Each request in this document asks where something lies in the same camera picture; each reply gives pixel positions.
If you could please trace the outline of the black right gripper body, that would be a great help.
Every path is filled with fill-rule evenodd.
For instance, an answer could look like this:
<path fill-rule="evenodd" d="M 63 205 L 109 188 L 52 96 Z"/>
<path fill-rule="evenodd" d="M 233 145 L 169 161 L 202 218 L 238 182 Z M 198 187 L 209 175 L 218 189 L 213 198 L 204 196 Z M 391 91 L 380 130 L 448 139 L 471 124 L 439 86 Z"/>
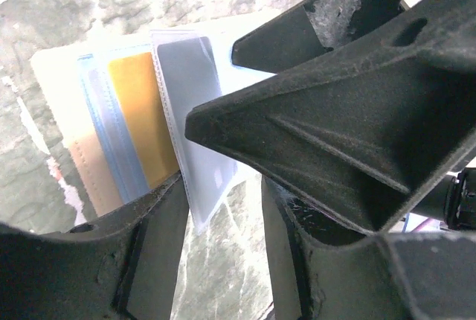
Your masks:
<path fill-rule="evenodd" d="M 420 187 L 415 212 L 451 230 L 475 229 L 475 0 L 423 0 L 419 73 L 430 88 L 403 138 L 402 157 Z"/>

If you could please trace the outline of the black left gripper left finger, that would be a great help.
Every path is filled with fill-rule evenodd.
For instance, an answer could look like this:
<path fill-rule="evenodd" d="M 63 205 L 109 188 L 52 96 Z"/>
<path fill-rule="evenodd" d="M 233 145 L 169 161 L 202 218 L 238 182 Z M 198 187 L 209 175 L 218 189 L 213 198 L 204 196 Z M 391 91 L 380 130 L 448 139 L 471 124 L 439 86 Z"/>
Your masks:
<path fill-rule="evenodd" d="M 180 173 L 65 233 L 1 225 L 3 319 L 168 319 L 188 203 Z"/>

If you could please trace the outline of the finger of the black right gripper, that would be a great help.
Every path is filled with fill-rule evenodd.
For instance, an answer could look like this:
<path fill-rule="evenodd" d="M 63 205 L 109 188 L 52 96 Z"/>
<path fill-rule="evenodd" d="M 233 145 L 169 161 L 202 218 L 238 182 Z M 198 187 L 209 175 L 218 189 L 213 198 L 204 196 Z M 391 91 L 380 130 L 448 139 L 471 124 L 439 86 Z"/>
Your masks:
<path fill-rule="evenodd" d="M 374 31 L 402 12 L 401 0 L 303 0 L 239 38 L 234 65 L 280 73 Z"/>
<path fill-rule="evenodd" d="M 185 135 L 381 231 L 475 148 L 475 32 L 368 36 L 196 107 Z"/>

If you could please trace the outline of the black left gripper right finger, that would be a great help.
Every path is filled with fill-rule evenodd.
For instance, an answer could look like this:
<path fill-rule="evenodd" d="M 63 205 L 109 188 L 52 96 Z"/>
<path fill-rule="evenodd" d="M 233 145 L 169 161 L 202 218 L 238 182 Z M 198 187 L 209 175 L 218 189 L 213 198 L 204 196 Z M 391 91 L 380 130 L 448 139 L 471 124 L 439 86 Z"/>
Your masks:
<path fill-rule="evenodd" d="M 365 237 L 263 178 L 277 319 L 473 319 L 475 234 Z"/>

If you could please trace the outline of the beige leather card holder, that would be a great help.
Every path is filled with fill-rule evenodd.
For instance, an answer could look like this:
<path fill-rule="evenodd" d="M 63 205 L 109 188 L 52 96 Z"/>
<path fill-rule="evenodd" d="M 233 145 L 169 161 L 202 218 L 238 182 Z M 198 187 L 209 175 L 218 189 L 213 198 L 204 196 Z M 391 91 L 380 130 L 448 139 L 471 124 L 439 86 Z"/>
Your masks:
<path fill-rule="evenodd" d="M 267 13 L 249 13 L 148 33 L 91 40 L 34 54 L 33 71 L 98 216 L 158 187 L 147 186 L 108 64 L 118 58 L 151 53 L 179 166 L 177 172 L 184 177 L 195 226 L 202 230 L 231 189 L 252 177 L 254 171 L 241 162 L 187 139 L 180 140 L 173 134 L 156 48 L 191 37 L 208 37 L 223 96 L 266 78 L 264 72 L 235 66 L 231 61 L 231 49 L 238 38 L 269 19 Z"/>

